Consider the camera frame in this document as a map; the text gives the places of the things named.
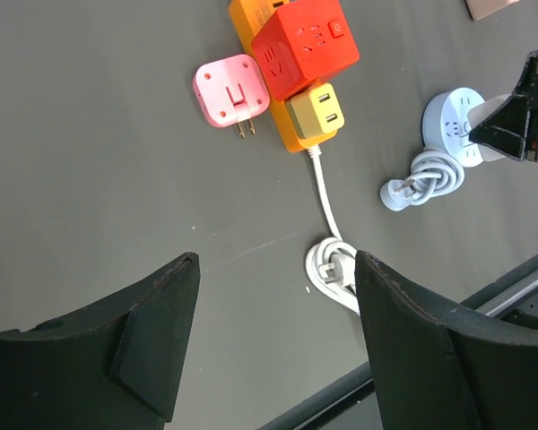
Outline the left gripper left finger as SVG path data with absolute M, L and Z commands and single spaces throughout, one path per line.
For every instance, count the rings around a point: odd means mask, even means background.
M 185 253 L 69 314 L 1 331 L 0 429 L 162 429 L 199 287 L 199 258 Z

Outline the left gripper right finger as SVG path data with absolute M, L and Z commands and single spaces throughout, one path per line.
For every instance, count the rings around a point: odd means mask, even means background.
M 538 429 L 538 317 L 478 313 L 358 252 L 364 332 L 386 429 Z

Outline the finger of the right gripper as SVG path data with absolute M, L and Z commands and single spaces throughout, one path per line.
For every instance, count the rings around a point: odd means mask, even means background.
M 526 100 L 524 85 L 520 82 L 510 93 L 506 105 L 500 110 L 500 124 L 494 133 L 496 147 L 503 150 L 506 158 L 527 160 L 525 157 Z

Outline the blue round power socket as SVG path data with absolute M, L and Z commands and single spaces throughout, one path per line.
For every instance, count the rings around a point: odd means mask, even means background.
M 445 152 L 463 168 L 474 168 L 491 162 L 493 156 L 482 146 L 471 142 L 469 112 L 484 102 L 482 95 L 471 88 L 460 87 L 434 97 L 426 106 L 421 124 L 424 146 Z

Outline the yellow cube charger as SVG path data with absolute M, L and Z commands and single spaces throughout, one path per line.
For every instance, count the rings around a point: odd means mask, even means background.
M 331 83 L 314 85 L 285 103 L 301 138 L 333 133 L 345 125 L 345 118 Z

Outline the red plug adapter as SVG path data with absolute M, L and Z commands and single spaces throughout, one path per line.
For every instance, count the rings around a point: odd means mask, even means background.
M 282 74 L 269 90 L 284 101 L 319 80 L 337 75 L 360 60 L 360 52 L 338 1 L 294 1 L 278 8 L 256 35 L 261 54 L 273 46 Z

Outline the orange power strip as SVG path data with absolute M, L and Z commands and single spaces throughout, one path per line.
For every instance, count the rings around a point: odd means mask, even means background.
M 252 42 L 275 11 L 289 3 L 290 1 L 235 0 L 230 1 L 229 4 L 228 12 L 241 45 L 245 53 L 254 57 L 257 61 L 267 88 L 270 88 L 273 78 L 272 73 L 277 77 L 280 77 L 282 74 L 279 57 L 272 51 L 273 46 L 271 44 L 261 54 L 256 54 L 252 48 Z M 269 93 L 271 97 L 269 110 L 282 143 L 288 152 L 297 153 L 306 151 L 316 145 L 331 140 L 337 135 L 336 131 L 332 131 L 331 133 L 320 134 L 311 138 L 300 137 L 286 103 L 276 100 L 272 90 L 269 90 Z

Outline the white usb charger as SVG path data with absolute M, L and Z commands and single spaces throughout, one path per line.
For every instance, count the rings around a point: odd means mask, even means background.
M 507 93 L 486 99 L 476 107 L 470 108 L 467 113 L 467 120 L 471 127 L 469 141 L 477 145 L 477 150 L 484 162 L 504 159 L 507 156 L 503 150 L 496 147 L 498 137 L 495 137 L 494 133 L 497 132 L 496 127 L 501 126 L 499 112 L 510 96 L 511 94 Z

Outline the pink square adapter plug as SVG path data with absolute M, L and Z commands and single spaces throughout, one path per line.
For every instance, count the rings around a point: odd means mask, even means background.
M 200 66 L 193 90 L 206 122 L 216 128 L 235 126 L 240 137 L 256 133 L 253 119 L 269 107 L 270 95 L 257 61 L 247 54 Z

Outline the pink cube adapter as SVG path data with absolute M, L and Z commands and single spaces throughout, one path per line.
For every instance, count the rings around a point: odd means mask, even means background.
M 519 0 L 466 0 L 468 11 L 474 21 L 480 21 Z

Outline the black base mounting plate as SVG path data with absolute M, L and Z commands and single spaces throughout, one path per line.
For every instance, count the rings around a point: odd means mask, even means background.
M 538 331 L 538 287 L 510 306 L 501 320 Z

